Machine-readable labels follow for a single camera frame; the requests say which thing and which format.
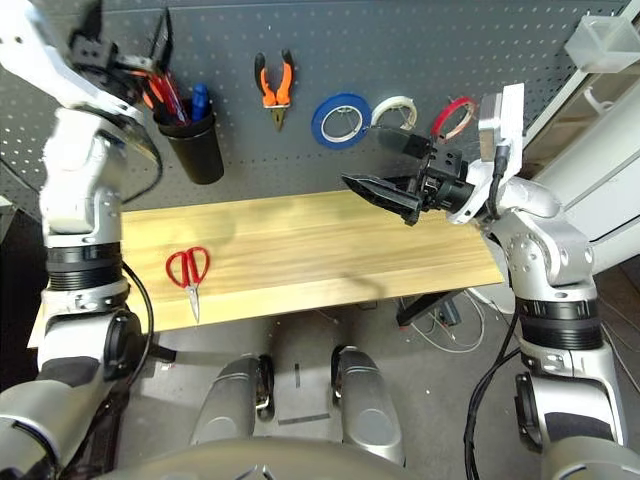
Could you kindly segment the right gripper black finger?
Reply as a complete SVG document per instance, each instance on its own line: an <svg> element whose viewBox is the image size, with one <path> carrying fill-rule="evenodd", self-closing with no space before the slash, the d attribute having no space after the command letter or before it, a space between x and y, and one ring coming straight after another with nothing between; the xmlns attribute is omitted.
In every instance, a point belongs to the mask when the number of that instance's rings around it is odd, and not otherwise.
<svg viewBox="0 0 640 480"><path fill-rule="evenodd" d="M431 140L403 129L372 127L370 132L383 148L413 158L424 158L431 153Z"/></svg>
<svg viewBox="0 0 640 480"><path fill-rule="evenodd" d="M401 190L394 183L372 175L342 174L342 181L368 203L400 216L413 226L420 216L420 198Z"/></svg>

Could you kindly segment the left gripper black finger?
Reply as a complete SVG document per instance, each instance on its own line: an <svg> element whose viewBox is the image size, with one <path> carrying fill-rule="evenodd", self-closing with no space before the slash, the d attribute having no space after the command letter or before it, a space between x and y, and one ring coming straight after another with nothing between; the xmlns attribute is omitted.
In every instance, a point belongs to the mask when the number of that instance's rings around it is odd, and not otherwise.
<svg viewBox="0 0 640 480"><path fill-rule="evenodd" d="M102 33L103 1L92 0L86 5L82 20L82 34L87 38L99 38Z"/></svg>
<svg viewBox="0 0 640 480"><path fill-rule="evenodd" d="M169 67L173 46L171 14L169 9L165 7L156 24L149 53L149 58L157 68Z"/></svg>

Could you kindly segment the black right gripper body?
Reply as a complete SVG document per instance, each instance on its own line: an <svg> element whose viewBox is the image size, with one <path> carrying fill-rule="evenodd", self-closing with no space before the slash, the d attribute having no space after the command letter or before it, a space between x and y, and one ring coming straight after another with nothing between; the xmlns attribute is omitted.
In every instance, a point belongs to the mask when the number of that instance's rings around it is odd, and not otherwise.
<svg viewBox="0 0 640 480"><path fill-rule="evenodd" d="M416 176L421 211L457 212L474 190L467 181L469 163L456 148L433 147Z"/></svg>

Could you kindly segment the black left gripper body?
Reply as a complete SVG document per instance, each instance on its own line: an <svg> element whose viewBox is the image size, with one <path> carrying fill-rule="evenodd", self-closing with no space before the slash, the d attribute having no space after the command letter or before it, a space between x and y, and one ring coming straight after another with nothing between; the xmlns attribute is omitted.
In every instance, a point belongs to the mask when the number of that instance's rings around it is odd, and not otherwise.
<svg viewBox="0 0 640 480"><path fill-rule="evenodd" d="M152 72L152 61L121 53L113 42L76 34L70 41L74 68L93 85L117 98L141 98L141 78Z"/></svg>

